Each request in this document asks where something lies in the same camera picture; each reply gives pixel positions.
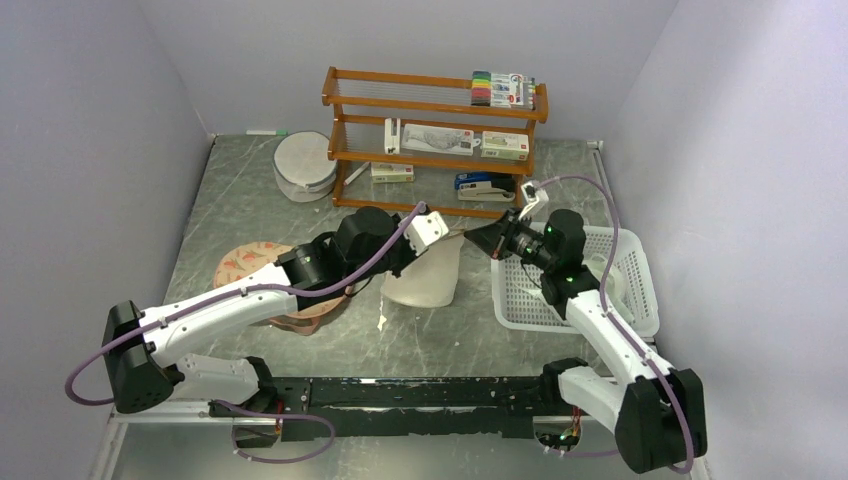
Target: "cardboard box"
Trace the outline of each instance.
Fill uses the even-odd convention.
[[[530,139],[517,133],[483,132],[480,156],[501,160],[527,160]]]
[[[371,183],[404,183],[414,180],[412,165],[371,164]]]

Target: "stapler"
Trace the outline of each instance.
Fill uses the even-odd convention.
[[[497,172],[468,172],[460,173],[453,179],[453,189],[459,190],[459,186],[463,183],[483,182],[495,179],[511,179],[512,175],[508,173]]]
[[[471,202],[512,202],[515,200],[515,180],[493,178],[459,185],[456,196]]]

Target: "cable connector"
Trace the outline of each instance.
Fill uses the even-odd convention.
[[[548,204],[548,192],[539,186],[539,182],[530,180],[521,185],[521,193],[524,195],[526,205],[521,209],[518,220],[533,218],[545,205]]]

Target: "white round container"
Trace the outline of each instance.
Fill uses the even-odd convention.
[[[336,161],[327,160],[330,141],[318,132],[293,133],[274,152],[280,190],[293,202],[314,202],[333,190]]]

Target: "white box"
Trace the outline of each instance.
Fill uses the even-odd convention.
[[[371,183],[404,183],[414,180],[412,165],[371,164]]]

